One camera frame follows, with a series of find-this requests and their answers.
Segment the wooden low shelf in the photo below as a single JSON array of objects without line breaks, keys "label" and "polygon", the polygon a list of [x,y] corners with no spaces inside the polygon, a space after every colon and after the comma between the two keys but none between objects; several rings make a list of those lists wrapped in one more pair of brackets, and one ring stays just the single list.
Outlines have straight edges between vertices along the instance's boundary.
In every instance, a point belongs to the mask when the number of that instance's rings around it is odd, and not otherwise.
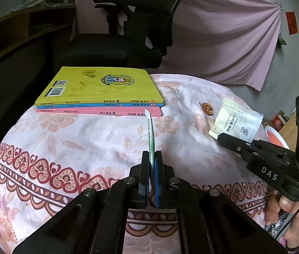
[{"label": "wooden low shelf", "polygon": [[52,43],[70,38],[74,5],[33,7],[0,17],[0,63],[30,43]]}]

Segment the pink book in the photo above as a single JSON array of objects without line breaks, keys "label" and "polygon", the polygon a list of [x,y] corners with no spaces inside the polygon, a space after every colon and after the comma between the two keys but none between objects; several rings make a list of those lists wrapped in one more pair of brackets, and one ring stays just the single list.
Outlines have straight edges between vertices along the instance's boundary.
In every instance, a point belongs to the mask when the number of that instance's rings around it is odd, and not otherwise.
[{"label": "pink book", "polygon": [[47,113],[76,113],[90,115],[144,116],[145,109],[150,112],[151,116],[162,116],[160,107],[81,107],[35,109],[35,111]]}]

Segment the yellow book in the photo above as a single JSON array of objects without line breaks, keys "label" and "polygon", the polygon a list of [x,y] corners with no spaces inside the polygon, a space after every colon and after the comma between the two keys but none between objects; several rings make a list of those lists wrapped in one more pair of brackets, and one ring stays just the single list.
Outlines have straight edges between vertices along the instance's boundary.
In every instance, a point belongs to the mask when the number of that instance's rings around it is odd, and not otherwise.
[{"label": "yellow book", "polygon": [[35,106],[82,103],[163,103],[144,69],[63,66]]}]

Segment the floral pink quilt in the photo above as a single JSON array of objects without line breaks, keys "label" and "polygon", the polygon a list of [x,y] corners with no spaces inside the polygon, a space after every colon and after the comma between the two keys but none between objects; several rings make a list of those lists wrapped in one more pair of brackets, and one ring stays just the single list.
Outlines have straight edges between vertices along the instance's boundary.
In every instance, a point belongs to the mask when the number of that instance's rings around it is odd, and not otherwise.
[{"label": "floral pink quilt", "polygon": [[[244,106],[228,88],[196,77],[152,75],[164,99],[153,119],[163,162],[193,187],[216,188],[260,226],[270,187],[209,131],[223,98]],[[107,189],[139,164],[148,148],[143,116],[38,113],[28,109],[0,142],[0,248],[15,247],[82,190]]]}]

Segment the blue book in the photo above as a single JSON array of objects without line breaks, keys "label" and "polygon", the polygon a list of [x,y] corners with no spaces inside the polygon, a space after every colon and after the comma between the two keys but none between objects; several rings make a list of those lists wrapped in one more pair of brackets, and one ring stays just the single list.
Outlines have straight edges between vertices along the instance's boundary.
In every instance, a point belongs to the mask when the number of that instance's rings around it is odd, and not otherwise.
[{"label": "blue book", "polygon": [[82,103],[82,104],[57,104],[36,106],[37,109],[50,108],[79,108],[79,107],[162,107],[164,103]]}]

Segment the red paper wall square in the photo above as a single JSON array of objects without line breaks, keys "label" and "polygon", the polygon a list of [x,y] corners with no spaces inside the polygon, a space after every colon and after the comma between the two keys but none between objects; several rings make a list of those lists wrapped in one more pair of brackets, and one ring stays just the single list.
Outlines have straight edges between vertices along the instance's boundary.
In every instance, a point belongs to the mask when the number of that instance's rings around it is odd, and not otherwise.
[{"label": "red paper wall square", "polygon": [[289,35],[295,35],[298,33],[298,25],[296,21],[296,15],[294,11],[285,12]]}]

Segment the dried brown fruit core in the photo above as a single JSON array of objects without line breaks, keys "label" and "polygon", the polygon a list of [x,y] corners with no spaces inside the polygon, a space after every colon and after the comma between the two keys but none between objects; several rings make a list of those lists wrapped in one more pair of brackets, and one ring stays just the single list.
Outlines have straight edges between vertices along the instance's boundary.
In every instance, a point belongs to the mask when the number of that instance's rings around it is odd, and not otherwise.
[{"label": "dried brown fruit core", "polygon": [[212,116],[213,115],[213,107],[210,103],[199,103],[203,112],[208,115]]}]

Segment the white sachet packet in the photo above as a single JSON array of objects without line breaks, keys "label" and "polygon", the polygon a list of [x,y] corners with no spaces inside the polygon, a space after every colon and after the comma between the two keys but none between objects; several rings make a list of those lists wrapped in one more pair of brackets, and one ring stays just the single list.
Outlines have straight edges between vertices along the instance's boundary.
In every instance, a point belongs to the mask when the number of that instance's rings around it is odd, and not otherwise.
[{"label": "white sachet packet", "polygon": [[234,100],[223,98],[222,106],[208,134],[217,140],[221,133],[225,133],[252,143],[263,117],[259,112],[245,108]]}]

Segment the pink hanging sheet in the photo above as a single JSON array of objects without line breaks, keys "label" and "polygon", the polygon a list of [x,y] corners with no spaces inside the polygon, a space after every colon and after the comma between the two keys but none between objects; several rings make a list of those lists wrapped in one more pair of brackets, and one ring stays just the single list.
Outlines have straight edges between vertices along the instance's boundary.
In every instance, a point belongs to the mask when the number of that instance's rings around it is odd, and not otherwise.
[{"label": "pink hanging sheet", "polygon": [[[93,0],[75,0],[79,35],[107,34],[107,13]],[[198,76],[260,91],[281,29],[281,8],[266,0],[181,0],[163,73]]]}]

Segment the orange white plastic basin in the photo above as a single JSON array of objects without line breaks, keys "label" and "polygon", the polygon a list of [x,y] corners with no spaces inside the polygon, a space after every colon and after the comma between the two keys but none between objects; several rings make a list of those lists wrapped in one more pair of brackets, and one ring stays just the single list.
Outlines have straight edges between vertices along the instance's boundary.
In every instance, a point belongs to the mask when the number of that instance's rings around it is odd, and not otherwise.
[{"label": "orange white plastic basin", "polygon": [[266,126],[265,133],[270,143],[289,150],[289,146],[287,145],[286,141],[274,128],[271,126]]}]

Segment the black office chair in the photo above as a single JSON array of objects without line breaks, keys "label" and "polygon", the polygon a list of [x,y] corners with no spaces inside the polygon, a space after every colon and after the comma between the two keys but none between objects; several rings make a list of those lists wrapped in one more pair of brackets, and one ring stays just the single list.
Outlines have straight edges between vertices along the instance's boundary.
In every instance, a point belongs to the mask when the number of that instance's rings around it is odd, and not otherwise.
[{"label": "black office chair", "polygon": [[80,34],[62,55],[63,66],[157,69],[172,46],[181,0],[93,0],[107,13],[109,32]]}]

